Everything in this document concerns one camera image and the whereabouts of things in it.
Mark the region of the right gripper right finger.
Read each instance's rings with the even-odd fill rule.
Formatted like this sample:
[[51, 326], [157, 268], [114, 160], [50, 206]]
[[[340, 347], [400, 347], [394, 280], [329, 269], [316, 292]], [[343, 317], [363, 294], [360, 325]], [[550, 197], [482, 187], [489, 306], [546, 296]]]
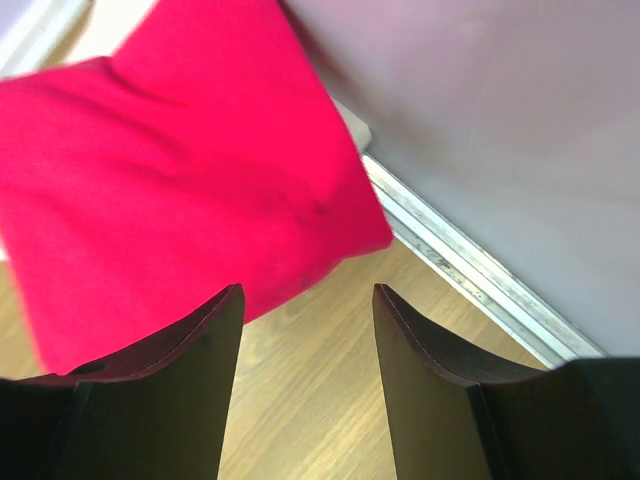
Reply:
[[400, 479], [562, 479], [565, 460], [538, 427], [495, 429], [491, 385], [541, 370], [484, 350], [378, 284], [373, 320], [396, 474]]

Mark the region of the red t shirt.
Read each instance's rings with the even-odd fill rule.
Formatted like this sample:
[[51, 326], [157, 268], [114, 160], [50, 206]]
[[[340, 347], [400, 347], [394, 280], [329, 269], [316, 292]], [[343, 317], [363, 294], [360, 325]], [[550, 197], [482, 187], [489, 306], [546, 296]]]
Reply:
[[66, 374], [231, 284], [247, 320], [393, 234], [275, 1], [160, 1], [110, 56], [1, 84], [1, 238]]

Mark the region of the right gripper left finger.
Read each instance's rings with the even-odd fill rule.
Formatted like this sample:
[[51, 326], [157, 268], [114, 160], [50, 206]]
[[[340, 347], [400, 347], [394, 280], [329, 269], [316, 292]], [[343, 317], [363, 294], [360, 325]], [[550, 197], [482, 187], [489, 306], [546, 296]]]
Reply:
[[217, 478], [244, 307], [230, 285], [124, 349], [21, 380], [20, 478]]

